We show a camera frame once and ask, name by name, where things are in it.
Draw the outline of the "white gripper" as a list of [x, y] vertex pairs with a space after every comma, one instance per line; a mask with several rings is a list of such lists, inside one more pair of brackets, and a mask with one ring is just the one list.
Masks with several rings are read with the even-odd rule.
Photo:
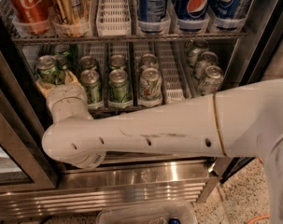
[[69, 70], [65, 71], [63, 86], [56, 88], [54, 84], [39, 79], [37, 87], [47, 98], [47, 106], [54, 123], [65, 119], [92, 119], [88, 110], [87, 95], [77, 77]]

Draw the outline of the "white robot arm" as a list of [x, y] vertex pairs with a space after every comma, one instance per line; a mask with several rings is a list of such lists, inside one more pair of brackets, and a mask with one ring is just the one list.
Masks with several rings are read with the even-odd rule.
[[53, 118], [42, 147], [52, 159], [85, 168], [108, 151], [261, 158], [270, 223], [283, 224], [283, 78], [105, 119], [91, 116], [75, 77], [41, 90]]

